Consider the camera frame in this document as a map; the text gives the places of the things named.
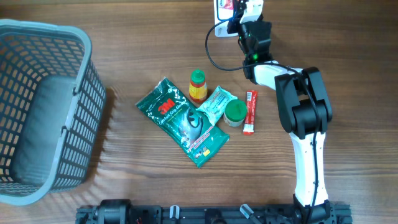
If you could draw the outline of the red square snack packet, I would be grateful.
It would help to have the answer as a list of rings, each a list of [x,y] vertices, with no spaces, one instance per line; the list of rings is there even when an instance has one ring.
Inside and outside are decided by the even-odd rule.
[[[220,9],[233,10],[233,0],[218,0],[217,5]]]

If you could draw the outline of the green 3M gloves packet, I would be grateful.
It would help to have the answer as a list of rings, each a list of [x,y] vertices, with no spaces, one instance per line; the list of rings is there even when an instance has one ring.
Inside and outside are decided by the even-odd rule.
[[[136,106],[165,131],[200,168],[229,141],[229,135],[208,117],[169,79],[163,78]]]

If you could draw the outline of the red stick sachet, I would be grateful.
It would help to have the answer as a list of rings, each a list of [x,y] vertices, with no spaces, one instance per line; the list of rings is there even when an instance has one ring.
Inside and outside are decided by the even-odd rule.
[[[246,106],[248,108],[248,113],[243,126],[244,135],[254,134],[254,119],[256,114],[256,104],[258,98],[257,90],[248,90],[246,92]]]

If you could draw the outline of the white teal tissue packet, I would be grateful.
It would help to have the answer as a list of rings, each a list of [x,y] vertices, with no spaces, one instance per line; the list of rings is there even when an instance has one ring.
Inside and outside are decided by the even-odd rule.
[[[227,104],[237,99],[237,96],[217,86],[209,98],[197,108],[197,111],[206,115],[211,125],[215,126],[218,120],[223,116]]]

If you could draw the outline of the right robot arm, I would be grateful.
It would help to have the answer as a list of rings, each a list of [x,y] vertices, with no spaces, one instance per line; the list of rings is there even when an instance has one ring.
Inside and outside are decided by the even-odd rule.
[[[334,223],[323,175],[323,144],[333,113],[317,67],[291,68],[276,62],[271,45],[270,22],[262,15],[248,18],[243,11],[228,20],[227,31],[236,33],[245,54],[245,77],[276,92],[279,119],[294,147],[296,187],[288,207],[271,207],[264,221],[284,223]]]

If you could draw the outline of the sriracha chilli sauce bottle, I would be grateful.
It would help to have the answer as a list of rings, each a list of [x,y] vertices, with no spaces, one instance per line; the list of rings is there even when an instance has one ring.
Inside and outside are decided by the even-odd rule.
[[[194,70],[190,77],[190,98],[196,103],[203,103],[208,96],[205,73],[202,70]]]

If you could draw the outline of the green lid glass jar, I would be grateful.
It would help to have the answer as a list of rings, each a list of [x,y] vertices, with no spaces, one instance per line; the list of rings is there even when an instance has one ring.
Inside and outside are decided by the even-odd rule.
[[[235,99],[231,100],[224,111],[224,121],[231,127],[240,126],[246,119],[248,108],[244,101]]]

